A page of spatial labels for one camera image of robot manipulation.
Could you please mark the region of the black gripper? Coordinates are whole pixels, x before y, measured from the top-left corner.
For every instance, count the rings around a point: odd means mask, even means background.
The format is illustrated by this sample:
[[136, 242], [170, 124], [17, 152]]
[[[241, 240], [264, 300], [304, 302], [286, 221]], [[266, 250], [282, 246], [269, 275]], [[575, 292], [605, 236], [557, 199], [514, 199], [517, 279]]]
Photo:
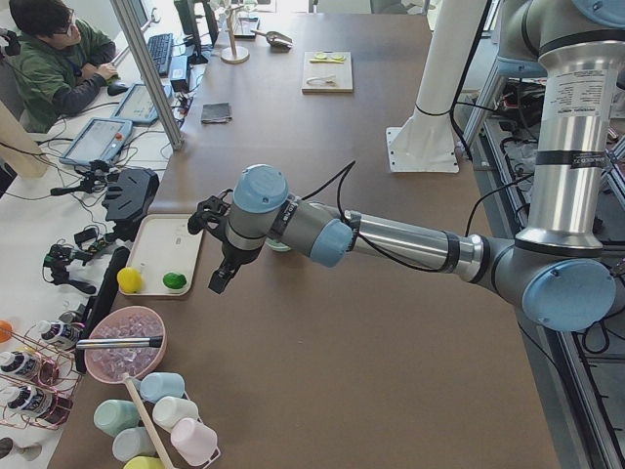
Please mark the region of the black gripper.
[[238, 248], [228, 240], [222, 244], [222, 253], [224, 259], [219, 269], [212, 273], [208, 283], [208, 288], [215, 293], [223, 293], [240, 267], [255, 260], [255, 250]]

